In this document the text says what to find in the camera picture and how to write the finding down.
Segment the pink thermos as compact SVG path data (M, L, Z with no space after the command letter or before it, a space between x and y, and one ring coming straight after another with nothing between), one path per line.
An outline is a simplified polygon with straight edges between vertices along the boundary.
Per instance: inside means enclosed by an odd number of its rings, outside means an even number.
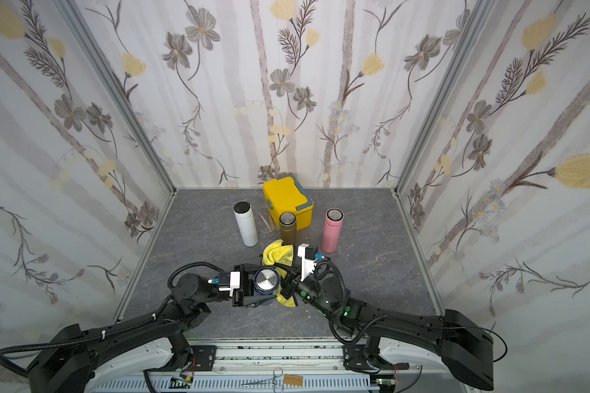
M325 214L321 248L324 253L334 253L339 245L339 237L345 214L339 208L331 208Z

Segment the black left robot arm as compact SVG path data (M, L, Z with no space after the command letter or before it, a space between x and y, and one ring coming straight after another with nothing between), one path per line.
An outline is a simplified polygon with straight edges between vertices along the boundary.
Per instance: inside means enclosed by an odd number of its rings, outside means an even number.
M191 273L200 266L216 275ZM252 307L273 299L257 285L265 272L280 276L271 266L244 264L225 271L207 262L184 265L167 279L170 293L154 311L89 330L73 324L48 343L5 347L0 366L26 378L32 392L89 392L132 373L184 372L196 361L185 333L208 317L211 303Z

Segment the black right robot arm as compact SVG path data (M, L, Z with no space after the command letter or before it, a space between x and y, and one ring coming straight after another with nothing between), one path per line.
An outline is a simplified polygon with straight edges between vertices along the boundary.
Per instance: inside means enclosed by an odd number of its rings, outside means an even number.
M354 298L338 267L329 260L316 263L302 276L301 267L278 264L285 271L282 296L317 309L327 319L333 337L344 346L355 346L363 337L404 342L434 353L455 379L483 391L494 390L492 329L480 327L461 312L417 315L391 311Z

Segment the yellow grey cleaning cloth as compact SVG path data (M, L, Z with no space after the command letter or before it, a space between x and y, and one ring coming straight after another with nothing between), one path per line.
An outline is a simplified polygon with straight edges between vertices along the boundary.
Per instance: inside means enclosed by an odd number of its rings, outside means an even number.
M275 269L276 272L280 275L281 281L285 279L287 276L285 266L291 267L292 265L293 245L287 245L281 239L272 242L265 248L265 250L262 253L262 266L269 266ZM276 299L278 303L280 303L282 306L294 308L296 306L296 303L293 297L291 296L290 298L285 298L281 294L283 286L281 281L276 292Z

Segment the yellow storage box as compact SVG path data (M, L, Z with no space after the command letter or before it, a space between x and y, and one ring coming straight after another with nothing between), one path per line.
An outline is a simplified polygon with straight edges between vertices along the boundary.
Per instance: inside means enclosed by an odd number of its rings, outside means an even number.
M297 230L311 225L314 201L293 175L272 179L262 185L265 205L276 225L285 212L296 216Z

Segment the blue thermos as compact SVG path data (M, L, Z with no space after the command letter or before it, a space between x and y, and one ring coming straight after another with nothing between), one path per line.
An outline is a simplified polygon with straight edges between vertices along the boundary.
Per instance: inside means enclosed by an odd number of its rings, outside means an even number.
M261 296L275 295L280 288L281 275L277 269L266 266L262 267L254 274L254 290Z

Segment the gold thermos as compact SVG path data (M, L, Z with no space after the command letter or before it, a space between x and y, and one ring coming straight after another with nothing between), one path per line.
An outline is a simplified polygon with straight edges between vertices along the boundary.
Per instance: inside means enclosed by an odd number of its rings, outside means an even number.
M297 243L297 217L292 212L284 212L279 217L280 239L284 245L296 246Z

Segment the metal scissors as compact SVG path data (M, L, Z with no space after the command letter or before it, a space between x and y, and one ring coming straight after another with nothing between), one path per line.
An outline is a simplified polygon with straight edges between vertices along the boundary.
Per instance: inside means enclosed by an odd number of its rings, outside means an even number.
M243 383L241 387L270 388L273 392L283 392L285 390L283 385L284 375L285 372L282 368L275 368L270 378Z

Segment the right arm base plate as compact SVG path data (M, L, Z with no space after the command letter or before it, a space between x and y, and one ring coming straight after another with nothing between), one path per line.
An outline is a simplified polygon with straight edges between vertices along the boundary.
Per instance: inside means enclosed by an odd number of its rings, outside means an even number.
M378 343L364 345L343 346L344 368L355 373L369 375L393 375L398 371L411 368L409 363L392 364L381 356Z

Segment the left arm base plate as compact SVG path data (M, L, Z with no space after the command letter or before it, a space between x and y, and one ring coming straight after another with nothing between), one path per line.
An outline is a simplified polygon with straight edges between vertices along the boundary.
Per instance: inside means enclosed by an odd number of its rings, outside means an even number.
M216 360L216 346L191 345L179 369L180 373L211 372Z

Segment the white thermos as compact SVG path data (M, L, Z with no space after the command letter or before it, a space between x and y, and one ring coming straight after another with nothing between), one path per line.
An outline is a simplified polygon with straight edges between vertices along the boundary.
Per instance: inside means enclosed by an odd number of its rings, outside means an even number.
M258 244L258 235L251 204L248 201L239 201L234 205L233 211L244 245L254 247Z

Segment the brown cardboard tag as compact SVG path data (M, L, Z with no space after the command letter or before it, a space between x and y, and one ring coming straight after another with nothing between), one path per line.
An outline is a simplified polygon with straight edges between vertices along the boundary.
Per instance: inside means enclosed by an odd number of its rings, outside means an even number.
M285 386L303 387L304 377L299 375L285 374L283 378Z

